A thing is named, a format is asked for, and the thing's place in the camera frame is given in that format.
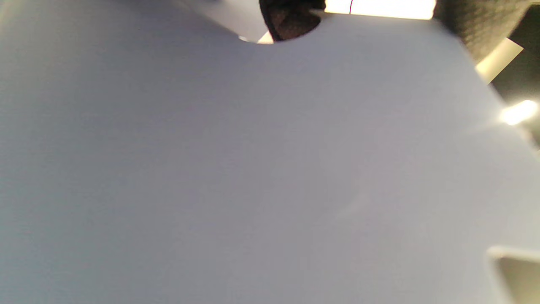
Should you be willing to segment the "person's left hand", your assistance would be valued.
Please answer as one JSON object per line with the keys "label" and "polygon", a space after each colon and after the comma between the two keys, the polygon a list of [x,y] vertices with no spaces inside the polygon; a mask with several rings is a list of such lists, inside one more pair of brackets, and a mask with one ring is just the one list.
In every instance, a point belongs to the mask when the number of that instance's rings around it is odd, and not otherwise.
{"label": "person's left hand", "polygon": [[[315,29],[323,0],[261,0],[262,17],[272,39],[292,40]],[[487,57],[519,25],[530,0],[437,0],[433,18],[458,37],[476,63]]]}

